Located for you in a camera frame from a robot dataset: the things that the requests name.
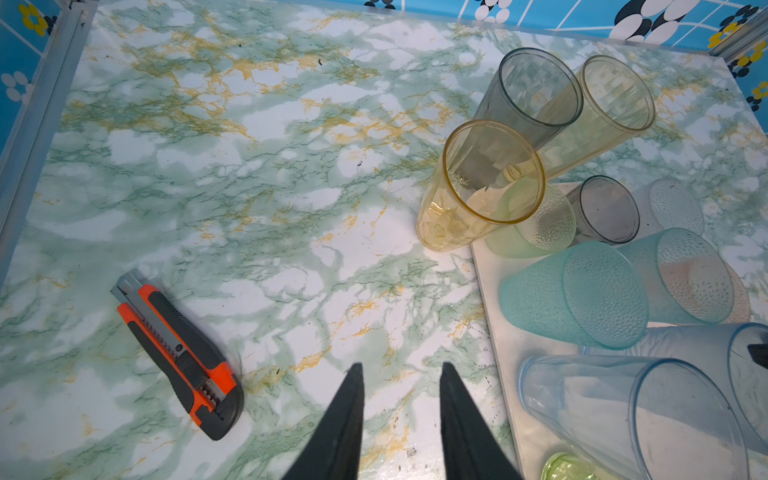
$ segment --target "blue tiled wall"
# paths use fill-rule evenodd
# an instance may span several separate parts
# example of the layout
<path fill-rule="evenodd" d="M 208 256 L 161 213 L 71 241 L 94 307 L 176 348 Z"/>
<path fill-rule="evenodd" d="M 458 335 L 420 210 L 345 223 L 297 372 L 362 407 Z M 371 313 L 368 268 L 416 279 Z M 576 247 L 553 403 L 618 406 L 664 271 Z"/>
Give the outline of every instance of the blue tiled wall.
<path fill-rule="evenodd" d="M 53 0 L 0 2 L 0 152 L 29 99 L 61 8 Z"/>
<path fill-rule="evenodd" d="M 750 4 L 730 0 L 337 1 L 702 51 L 768 5 L 768 0 Z"/>

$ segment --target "floral wallpaper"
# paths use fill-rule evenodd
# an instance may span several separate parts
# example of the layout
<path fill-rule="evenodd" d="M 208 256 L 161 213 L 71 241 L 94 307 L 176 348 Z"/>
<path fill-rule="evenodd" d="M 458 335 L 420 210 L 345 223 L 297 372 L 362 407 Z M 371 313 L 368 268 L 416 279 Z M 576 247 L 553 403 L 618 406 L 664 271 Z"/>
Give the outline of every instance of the floral wallpaper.
<path fill-rule="evenodd" d="M 768 60 L 763 60 L 766 48 L 768 38 L 757 42 L 752 50 L 732 61 L 728 69 L 763 131 L 768 132 L 768 102 L 763 103 L 763 99 L 768 97 Z"/>
<path fill-rule="evenodd" d="M 721 43 L 768 5 L 768 0 L 337 1 L 701 51 Z"/>

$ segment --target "black and white flower pattern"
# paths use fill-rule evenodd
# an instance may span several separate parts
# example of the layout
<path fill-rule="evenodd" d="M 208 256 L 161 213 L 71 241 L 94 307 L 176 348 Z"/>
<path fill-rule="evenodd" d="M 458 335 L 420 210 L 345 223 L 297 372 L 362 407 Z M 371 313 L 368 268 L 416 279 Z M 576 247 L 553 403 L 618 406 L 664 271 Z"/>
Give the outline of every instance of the black and white flower pattern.
<path fill-rule="evenodd" d="M 660 45 L 700 0 L 630 0 L 616 14 L 609 38 Z"/>
<path fill-rule="evenodd" d="M 6 86 L 5 94 L 11 101 L 27 104 L 29 94 L 32 92 L 32 84 L 29 83 L 25 74 L 20 71 L 15 71 L 13 74 L 4 73 L 0 75 L 0 81 Z"/>
<path fill-rule="evenodd" d="M 509 5 L 512 0 L 481 0 L 475 10 L 475 20 L 504 23 L 509 19 Z"/>

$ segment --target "clear plastic cup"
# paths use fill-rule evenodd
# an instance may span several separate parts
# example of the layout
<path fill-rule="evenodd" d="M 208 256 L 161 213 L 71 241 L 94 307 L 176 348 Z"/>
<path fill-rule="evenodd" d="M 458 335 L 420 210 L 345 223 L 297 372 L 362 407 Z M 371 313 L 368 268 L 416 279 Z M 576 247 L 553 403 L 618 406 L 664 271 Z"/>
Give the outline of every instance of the clear plastic cup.
<path fill-rule="evenodd" d="M 642 279 L 600 242 L 581 243 L 516 273 L 499 288 L 498 300 L 512 325 L 578 345 L 626 349 L 648 321 Z"/>
<path fill-rule="evenodd" d="M 616 180 L 595 175 L 568 194 L 576 215 L 574 244 L 596 240 L 609 245 L 632 241 L 640 214 L 629 190 Z"/>
<path fill-rule="evenodd" d="M 544 200 L 527 220 L 494 230 L 485 238 L 500 257 L 533 258 L 568 248 L 576 233 L 571 203 L 560 189 L 547 184 Z"/>
<path fill-rule="evenodd" d="M 627 480 L 747 480 L 741 431 L 723 393 L 675 359 L 540 356 L 522 365 L 526 411 Z"/>
<path fill-rule="evenodd" d="M 529 218 L 544 191 L 544 170 L 528 141 L 497 122 L 469 121 L 445 142 L 416 233 L 430 250 L 454 250 Z"/>
<path fill-rule="evenodd" d="M 768 455 L 768 369 L 750 355 L 750 345 L 768 343 L 760 323 L 671 326 L 648 329 L 627 350 L 587 348 L 588 355 L 652 356 L 689 362 L 723 392 L 739 421 L 746 447 Z"/>
<path fill-rule="evenodd" d="M 647 237 L 667 228 L 685 228 L 697 235 L 704 233 L 704 213 L 696 197 L 677 180 L 660 178 L 632 196 L 640 211 L 637 238 Z"/>
<path fill-rule="evenodd" d="M 643 278 L 651 322 L 721 323 L 733 310 L 728 269 L 709 243 L 670 228 L 616 247 Z"/>
<path fill-rule="evenodd" d="M 493 120 L 544 146 L 581 114 L 584 95 L 576 76 L 538 48 L 507 53 L 480 101 L 475 120 Z"/>
<path fill-rule="evenodd" d="M 548 179 L 609 151 L 654 123 L 654 98 L 628 65 L 596 55 L 576 74 L 584 92 L 579 118 L 539 150 Z"/>

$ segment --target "yellow flower pattern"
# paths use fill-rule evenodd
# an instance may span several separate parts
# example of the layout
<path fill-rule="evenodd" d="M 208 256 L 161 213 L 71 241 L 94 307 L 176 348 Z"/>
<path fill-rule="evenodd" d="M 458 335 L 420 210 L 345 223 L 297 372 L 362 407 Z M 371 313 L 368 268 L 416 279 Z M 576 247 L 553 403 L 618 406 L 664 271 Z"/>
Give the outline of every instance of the yellow flower pattern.
<path fill-rule="evenodd" d="M 766 47 L 768 47 L 768 41 L 762 41 L 755 45 L 755 48 L 751 53 L 730 62 L 730 65 L 728 65 L 728 70 L 731 71 L 733 77 L 746 77 L 750 73 L 749 66 L 763 58 L 763 50 L 765 50 Z"/>
<path fill-rule="evenodd" d="M 752 90 L 752 95 L 754 95 L 757 100 L 768 97 L 768 81 L 761 81 L 760 84 Z"/>
<path fill-rule="evenodd" d="M 730 37 L 739 28 L 741 28 L 741 25 L 737 24 L 736 22 L 728 25 L 723 29 L 723 31 L 719 31 L 710 37 L 710 44 L 707 48 L 715 48 L 716 46 L 720 45 L 726 38 Z"/>
<path fill-rule="evenodd" d="M 18 10 L 24 15 L 22 22 L 26 28 L 34 31 L 41 37 L 45 37 L 45 31 L 48 29 L 48 23 L 45 16 L 34 5 L 20 4 Z"/>

